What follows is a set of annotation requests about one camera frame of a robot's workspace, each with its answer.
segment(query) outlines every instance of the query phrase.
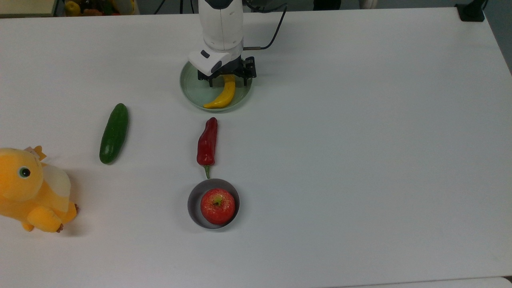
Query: gray bowl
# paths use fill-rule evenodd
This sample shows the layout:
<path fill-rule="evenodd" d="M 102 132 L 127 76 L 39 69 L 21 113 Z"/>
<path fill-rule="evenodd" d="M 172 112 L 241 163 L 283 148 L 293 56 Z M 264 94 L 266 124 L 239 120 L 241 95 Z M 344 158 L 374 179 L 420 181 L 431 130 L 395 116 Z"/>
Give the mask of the gray bowl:
<path fill-rule="evenodd" d="M 230 221 L 222 225 L 216 225 L 208 222 L 206 218 L 204 218 L 201 213 L 201 198 L 206 194 L 210 189 L 213 188 L 221 188 L 229 192 L 234 198 L 234 214 Z M 199 226 L 206 229 L 219 229 L 228 224 L 230 224 L 233 219 L 237 216 L 238 209 L 240 207 L 240 197 L 238 196 L 237 190 L 231 185 L 229 182 L 224 181 L 222 179 L 208 179 L 199 184 L 197 184 L 190 196 L 188 197 L 188 213 L 192 220 Z"/>

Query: fruit basket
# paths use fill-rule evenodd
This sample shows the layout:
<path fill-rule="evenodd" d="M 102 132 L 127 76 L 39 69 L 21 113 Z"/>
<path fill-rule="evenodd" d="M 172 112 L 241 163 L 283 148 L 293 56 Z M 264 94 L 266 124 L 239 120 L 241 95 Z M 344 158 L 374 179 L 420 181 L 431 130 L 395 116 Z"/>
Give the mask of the fruit basket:
<path fill-rule="evenodd" d="M 137 13 L 135 0 L 64 0 L 64 16 L 111 16 Z"/>

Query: yellow plush toy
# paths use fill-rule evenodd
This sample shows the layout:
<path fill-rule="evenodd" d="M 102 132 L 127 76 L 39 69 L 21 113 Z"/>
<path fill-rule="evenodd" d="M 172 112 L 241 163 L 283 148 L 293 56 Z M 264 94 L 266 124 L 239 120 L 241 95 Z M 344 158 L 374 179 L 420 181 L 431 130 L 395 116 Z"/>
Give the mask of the yellow plush toy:
<path fill-rule="evenodd" d="M 0 149 L 0 215 L 20 221 L 27 231 L 60 232 L 78 206 L 69 201 L 67 174 L 41 163 L 45 157 L 41 146 Z"/>

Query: red chili pepper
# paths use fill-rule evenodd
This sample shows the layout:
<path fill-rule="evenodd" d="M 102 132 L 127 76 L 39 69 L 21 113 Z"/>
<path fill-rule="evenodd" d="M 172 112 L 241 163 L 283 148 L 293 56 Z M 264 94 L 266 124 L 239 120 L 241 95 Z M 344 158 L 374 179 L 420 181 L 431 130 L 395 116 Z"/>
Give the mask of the red chili pepper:
<path fill-rule="evenodd" d="M 197 163 L 204 167 L 206 178 L 210 179 L 210 166 L 215 164 L 215 146 L 217 145 L 217 119 L 210 118 L 206 122 L 203 134 L 197 145 Z"/>

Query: black stand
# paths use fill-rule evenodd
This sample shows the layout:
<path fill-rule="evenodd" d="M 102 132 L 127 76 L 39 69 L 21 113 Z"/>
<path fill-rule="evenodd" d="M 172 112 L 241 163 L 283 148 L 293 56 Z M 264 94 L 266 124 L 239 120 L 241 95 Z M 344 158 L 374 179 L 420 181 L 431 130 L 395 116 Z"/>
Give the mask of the black stand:
<path fill-rule="evenodd" d="M 244 86 L 247 86 L 247 80 L 249 78 L 256 78 L 256 67 L 254 65 L 254 57 L 247 57 L 245 58 L 245 60 L 242 60 L 242 57 L 238 57 L 237 59 L 221 67 L 219 70 L 215 71 L 215 73 L 210 76 L 206 76 L 198 70 L 197 79 L 206 80 L 210 84 L 210 87 L 213 87 L 213 79 L 217 78 L 219 75 L 228 74 L 234 74 L 235 76 L 244 78 Z"/>
<path fill-rule="evenodd" d="M 473 2 L 465 4 L 455 4 L 459 11 L 459 17 L 464 22 L 483 22 L 485 16 L 483 15 L 482 5 L 485 0 L 474 0 Z"/>

